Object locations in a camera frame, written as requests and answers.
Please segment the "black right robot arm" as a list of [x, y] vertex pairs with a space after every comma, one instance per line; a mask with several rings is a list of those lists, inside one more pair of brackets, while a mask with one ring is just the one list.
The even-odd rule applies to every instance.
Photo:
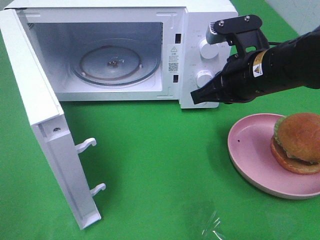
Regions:
[[298, 87], [320, 87], [320, 29], [245, 57], [232, 55], [203, 87], [192, 91], [194, 104], [247, 103]]

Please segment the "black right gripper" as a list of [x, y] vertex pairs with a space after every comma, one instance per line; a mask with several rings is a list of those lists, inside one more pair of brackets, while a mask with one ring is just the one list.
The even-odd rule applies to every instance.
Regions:
[[254, 66], [260, 66], [266, 50], [256, 50], [240, 57], [231, 55], [221, 74], [217, 74], [203, 87], [192, 91], [191, 98], [195, 105], [204, 102], [224, 104], [248, 103], [267, 94], [255, 82]]

